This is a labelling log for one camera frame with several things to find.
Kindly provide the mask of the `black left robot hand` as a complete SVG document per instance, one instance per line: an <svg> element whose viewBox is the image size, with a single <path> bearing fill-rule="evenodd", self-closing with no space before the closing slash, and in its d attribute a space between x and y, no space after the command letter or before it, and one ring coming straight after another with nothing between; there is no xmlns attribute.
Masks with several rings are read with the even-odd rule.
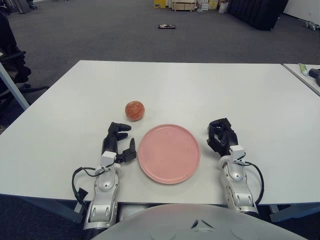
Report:
<svg viewBox="0 0 320 240"><path fill-rule="evenodd" d="M109 167L116 164L128 163L137 157L135 139L132 138L129 148L121 154L118 153L118 142L128 137L128 131L132 127L123 123L112 122L108 128L108 134L102 142L101 166Z"/></svg>

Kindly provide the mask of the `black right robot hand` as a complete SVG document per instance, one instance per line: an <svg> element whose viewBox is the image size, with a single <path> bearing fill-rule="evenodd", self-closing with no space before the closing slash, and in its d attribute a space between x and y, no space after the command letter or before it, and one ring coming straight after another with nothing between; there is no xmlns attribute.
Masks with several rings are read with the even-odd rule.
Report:
<svg viewBox="0 0 320 240"><path fill-rule="evenodd" d="M238 138L227 118L221 118L209 123L207 127L207 144L221 157L231 156L231 147L238 146Z"/></svg>

